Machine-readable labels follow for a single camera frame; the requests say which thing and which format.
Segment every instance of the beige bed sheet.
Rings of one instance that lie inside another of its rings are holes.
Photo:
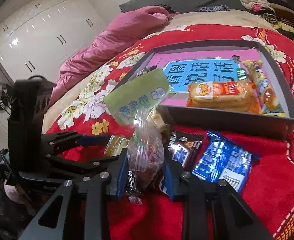
[[[238,10],[230,10],[227,12],[191,12],[178,14],[170,20],[169,25],[167,25],[164,30],[175,26],[194,24],[222,24],[242,27],[259,27],[277,32],[263,18],[249,12]],[[43,133],[48,131],[61,112],[79,96],[80,92],[87,86],[93,75],[94,72],[75,85],[48,110],[43,120]]]

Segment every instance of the bolt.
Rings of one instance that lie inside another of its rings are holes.
[[[218,183],[218,185],[220,185],[221,187],[225,187],[225,186],[227,186],[227,181],[224,180],[224,179],[219,179],[219,180],[217,181],[217,183]]]
[[[70,179],[65,180],[65,182],[64,182],[64,186],[65,186],[65,187],[69,187],[69,186],[71,186],[71,185],[72,185],[72,180],[70,180]]]
[[[83,181],[89,181],[90,177],[83,177]]]
[[[102,173],[99,174],[99,176],[100,176],[102,179],[105,179],[105,178],[108,178],[109,173],[106,172],[106,171],[103,171]]]
[[[191,176],[190,172],[188,172],[188,171],[183,171],[182,172],[182,177],[183,178],[187,179],[187,178],[190,178],[190,176]]]

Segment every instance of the gray box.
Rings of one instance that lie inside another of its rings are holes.
[[[164,122],[170,125],[186,125],[210,130],[227,130],[248,135],[257,135],[275,139],[286,139],[294,129],[294,98],[284,75],[278,65],[258,42],[244,40],[204,40],[176,43],[154,48],[127,73],[114,88],[133,80],[137,73],[146,67],[155,53],[178,53],[208,50],[243,50],[256,48],[263,60],[267,75],[275,94],[287,117],[240,113],[208,108],[159,105]]]

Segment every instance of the white wardrobe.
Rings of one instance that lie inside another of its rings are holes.
[[[88,0],[34,0],[0,24],[0,63],[13,81],[55,82],[61,64],[105,27]]]

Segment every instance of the shiny blue wrapper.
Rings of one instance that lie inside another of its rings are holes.
[[[209,144],[192,174],[210,182],[225,179],[237,192],[241,192],[252,161],[259,160],[259,156],[246,151],[219,133],[209,131],[207,138]]]

